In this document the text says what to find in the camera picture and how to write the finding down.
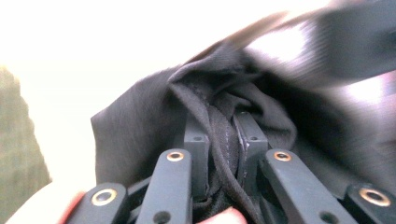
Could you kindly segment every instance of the hand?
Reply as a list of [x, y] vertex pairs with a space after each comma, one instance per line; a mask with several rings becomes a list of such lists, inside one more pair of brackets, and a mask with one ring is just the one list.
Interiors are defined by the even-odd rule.
[[[66, 222], [73, 208], [84, 196], [85, 190], [69, 184], [50, 183], [33, 195], [7, 222], [60, 223]], [[247, 224], [242, 214], [230, 207], [199, 224]]]

